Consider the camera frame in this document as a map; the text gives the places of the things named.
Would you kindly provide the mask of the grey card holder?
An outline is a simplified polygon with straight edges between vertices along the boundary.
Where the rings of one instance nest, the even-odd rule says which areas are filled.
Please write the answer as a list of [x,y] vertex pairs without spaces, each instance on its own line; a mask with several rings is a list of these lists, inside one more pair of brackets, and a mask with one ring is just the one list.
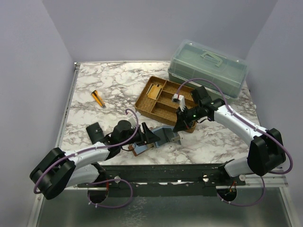
[[174,132],[173,129],[173,126],[168,125],[163,125],[151,129],[151,132],[160,138],[159,141],[154,143],[154,146],[156,148],[159,148],[167,143],[176,143],[181,145],[181,137],[177,132]]

